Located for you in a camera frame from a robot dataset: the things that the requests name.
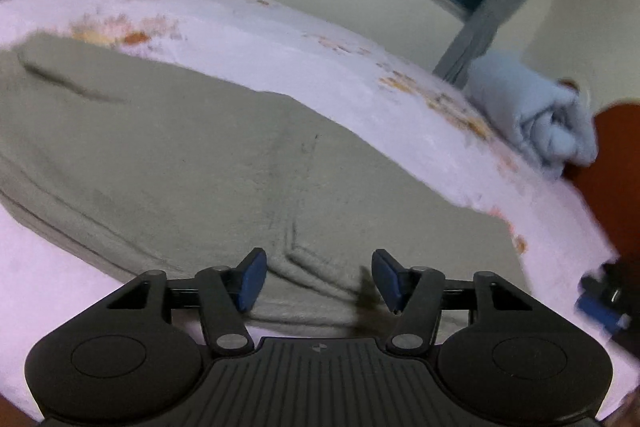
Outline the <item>grey pants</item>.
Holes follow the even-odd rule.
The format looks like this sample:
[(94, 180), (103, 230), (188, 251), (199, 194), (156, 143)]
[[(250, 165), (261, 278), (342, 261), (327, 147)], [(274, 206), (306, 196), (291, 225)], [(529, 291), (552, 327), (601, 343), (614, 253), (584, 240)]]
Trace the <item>grey pants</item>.
[(250, 318), (292, 335), (387, 329), (378, 248), (452, 279), (526, 283), (503, 221), (294, 98), (46, 34), (1, 54), (1, 199), (118, 279), (192, 277), (260, 247)]

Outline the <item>red wooden headboard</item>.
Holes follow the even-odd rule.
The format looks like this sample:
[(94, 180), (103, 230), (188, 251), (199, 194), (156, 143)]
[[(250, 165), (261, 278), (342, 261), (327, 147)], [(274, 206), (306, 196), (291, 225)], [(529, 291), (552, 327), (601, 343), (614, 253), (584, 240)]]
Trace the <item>red wooden headboard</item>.
[(588, 167), (563, 176), (582, 194), (620, 260), (639, 266), (639, 102), (606, 106), (593, 119), (599, 153)]

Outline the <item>folded light blue quilt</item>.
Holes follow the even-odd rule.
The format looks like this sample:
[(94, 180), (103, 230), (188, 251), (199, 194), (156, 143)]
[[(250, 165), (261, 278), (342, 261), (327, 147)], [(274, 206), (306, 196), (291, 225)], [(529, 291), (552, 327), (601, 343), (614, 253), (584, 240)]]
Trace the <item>folded light blue quilt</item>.
[(588, 167), (597, 159), (593, 116), (579, 94), (511, 55), (491, 51), (473, 60), (463, 93), (513, 150), (551, 178), (568, 164)]

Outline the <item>pink floral bed sheet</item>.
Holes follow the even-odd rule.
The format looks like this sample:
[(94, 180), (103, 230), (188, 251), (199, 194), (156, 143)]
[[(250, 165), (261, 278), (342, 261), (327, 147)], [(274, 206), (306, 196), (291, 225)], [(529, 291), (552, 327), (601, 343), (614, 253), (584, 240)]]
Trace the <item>pink floral bed sheet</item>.
[(608, 341), (575, 307), (582, 274), (613, 254), (582, 198), (530, 167), (421, 67), (272, 0), (1, 0), (4, 48), (37, 31), (296, 98), (450, 202), (506, 221), (534, 295)]

